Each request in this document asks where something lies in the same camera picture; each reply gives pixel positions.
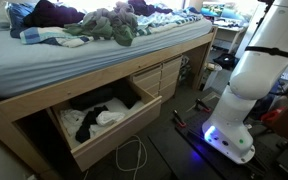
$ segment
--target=black strap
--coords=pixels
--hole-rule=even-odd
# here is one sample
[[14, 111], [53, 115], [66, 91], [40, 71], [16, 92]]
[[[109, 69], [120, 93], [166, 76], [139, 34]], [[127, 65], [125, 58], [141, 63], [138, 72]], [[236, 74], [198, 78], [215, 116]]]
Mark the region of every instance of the black strap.
[[265, 52], [272, 56], [278, 55], [288, 58], [288, 52], [281, 51], [278, 48], [266, 48], [266, 47], [259, 47], [259, 46], [247, 46], [245, 51], [258, 51], [258, 52]]

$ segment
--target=wooden panel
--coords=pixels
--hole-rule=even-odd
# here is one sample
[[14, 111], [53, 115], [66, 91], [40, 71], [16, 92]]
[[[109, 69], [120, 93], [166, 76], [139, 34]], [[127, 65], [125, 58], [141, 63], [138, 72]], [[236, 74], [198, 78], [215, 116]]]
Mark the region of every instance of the wooden panel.
[[[171, 46], [153, 53], [143, 55], [132, 60], [116, 64], [101, 70], [93, 71], [79, 77], [61, 81], [38, 90], [34, 90], [0, 102], [0, 109], [8, 117], [9, 121], [16, 121], [19, 118], [53, 106], [59, 102], [71, 99], [87, 91], [126, 77], [144, 68], [160, 63], [195, 47], [212, 41], [215, 33], [209, 33], [199, 38]], [[191, 61], [204, 59], [194, 58]]]
[[52, 122], [54, 123], [55, 127], [58, 127], [57, 130], [59, 131], [59, 133], [64, 138], [67, 146], [70, 149], [73, 149], [75, 147], [75, 145], [71, 141], [68, 141], [68, 139], [70, 138], [70, 135], [67, 133], [66, 127], [62, 123], [61, 114], [60, 114], [61, 110], [70, 109], [70, 108], [71, 108], [71, 106], [69, 104], [69, 101], [64, 101], [64, 102], [61, 102], [59, 104], [52, 106], [51, 109], [52, 109], [52, 112], [55, 116], [55, 120], [52, 120]]
[[145, 89], [150, 94], [156, 94], [158, 93], [158, 90], [160, 89], [160, 83], [156, 83], [152, 87], [149, 87], [148, 89]]
[[146, 77], [145, 79], [142, 79], [140, 81], [134, 82], [134, 84], [138, 85], [139, 87], [143, 89], [148, 89], [152, 87], [154, 84], [158, 83], [161, 79], [161, 71], [157, 72], [149, 77]]
[[161, 89], [159, 95], [162, 96], [162, 103], [169, 100], [175, 93], [177, 82], [173, 82], [169, 86], [166, 86], [164, 89]]
[[152, 66], [152, 67], [149, 67], [147, 69], [144, 69], [140, 72], [137, 72], [133, 75], [131, 75], [131, 80], [133, 82], [138, 82], [138, 81], [141, 81], [147, 77], [150, 77], [156, 73], [160, 73], [161, 72], [161, 65], [157, 65], [157, 66]]
[[54, 115], [54, 112], [52, 111], [52, 108], [47, 108], [46, 112], [47, 112], [48, 116], [50, 117], [52, 123], [54, 124], [55, 128], [60, 133], [62, 139], [66, 140], [65, 135], [64, 135], [64, 133], [62, 131], [62, 128], [61, 128], [61, 126], [59, 125], [59, 123], [57, 121], [57, 117]]
[[165, 88], [166, 86], [172, 84], [173, 82], [176, 82], [178, 79], [178, 74], [179, 71], [165, 77], [164, 79], [161, 80], [161, 84], [160, 84], [160, 89]]
[[[51, 171], [51, 167], [34, 149], [29, 140], [8, 121], [8, 117], [0, 111], [0, 140], [10, 148], [18, 157], [20, 157], [36, 173]], [[52, 176], [59, 177], [56, 172], [50, 172]]]
[[162, 69], [165, 69], [165, 68], [170, 67], [174, 64], [177, 64], [179, 61], [182, 61], [182, 56], [174, 57], [170, 60], [165, 60], [162, 64]]
[[174, 72], [178, 72], [181, 67], [181, 59], [176, 59], [172, 64], [168, 64], [167, 66], [163, 66], [161, 79], [166, 78], [167, 76], [173, 74]]
[[153, 97], [150, 93], [148, 93], [146, 90], [142, 89], [141, 87], [137, 86], [136, 84], [130, 82], [129, 85], [132, 87], [132, 89], [136, 92], [136, 94], [141, 96], [141, 101], [145, 104], [152, 102], [155, 97]]

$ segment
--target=white robot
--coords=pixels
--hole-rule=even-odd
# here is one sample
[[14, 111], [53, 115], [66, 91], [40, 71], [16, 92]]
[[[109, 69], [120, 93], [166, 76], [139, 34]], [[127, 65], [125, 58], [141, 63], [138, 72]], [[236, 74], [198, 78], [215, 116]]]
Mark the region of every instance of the white robot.
[[251, 160], [255, 154], [253, 138], [243, 121], [286, 67], [288, 0], [275, 0], [235, 67], [213, 114], [202, 126], [206, 142], [237, 164]]

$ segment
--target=drawer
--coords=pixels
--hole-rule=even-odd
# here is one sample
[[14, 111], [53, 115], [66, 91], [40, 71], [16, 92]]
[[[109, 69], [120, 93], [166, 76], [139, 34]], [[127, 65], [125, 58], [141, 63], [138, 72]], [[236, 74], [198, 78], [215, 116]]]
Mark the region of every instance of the drawer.
[[101, 133], [95, 135], [84, 143], [79, 143], [68, 134], [63, 121], [60, 119], [60, 111], [69, 109], [68, 101], [54, 105], [52, 112], [60, 126], [60, 133], [65, 137], [71, 154], [81, 171], [87, 170], [102, 157], [114, 150], [129, 137], [145, 127], [160, 114], [161, 96], [153, 97], [147, 91], [130, 82], [133, 90], [142, 97], [126, 114], [125, 118], [109, 126]]
[[164, 79], [161, 80], [160, 89], [165, 88], [166, 86], [172, 84], [173, 82], [177, 82], [179, 72], [175, 72]]
[[134, 81], [134, 84], [143, 89], [148, 89], [154, 86], [155, 84], [159, 83], [160, 79], [161, 79], [161, 71], [152, 74], [144, 79], [141, 79], [140, 81]]
[[176, 84], [177, 82], [175, 81], [159, 91], [159, 96], [162, 96], [162, 103], [164, 103], [174, 95]]
[[130, 76], [130, 79], [133, 82], [138, 82], [160, 72], [161, 72], [161, 65], [155, 65], [155, 66], [148, 67], [144, 70], [141, 70], [139, 72], [132, 74]]
[[182, 57], [163, 63], [161, 79], [180, 70]]
[[153, 85], [152, 87], [149, 87], [147, 89], [145, 89], [148, 93], [150, 94], [156, 94], [158, 93], [158, 90], [160, 89], [160, 83], [156, 83], [155, 85]]

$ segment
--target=open drawer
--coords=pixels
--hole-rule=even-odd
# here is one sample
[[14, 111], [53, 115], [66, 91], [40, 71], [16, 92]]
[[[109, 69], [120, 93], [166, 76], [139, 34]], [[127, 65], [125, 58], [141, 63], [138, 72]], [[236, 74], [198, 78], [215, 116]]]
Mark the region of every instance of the open drawer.
[[60, 119], [60, 111], [69, 109], [69, 102], [65, 101], [52, 106], [53, 122], [66, 140], [76, 163], [82, 171], [88, 169], [159, 116], [161, 96], [153, 97], [153, 95], [132, 82], [129, 83], [132, 89], [141, 96], [141, 102], [137, 102], [133, 108], [125, 113], [126, 116], [122, 120], [107, 127], [82, 144], [68, 134], [63, 121]]

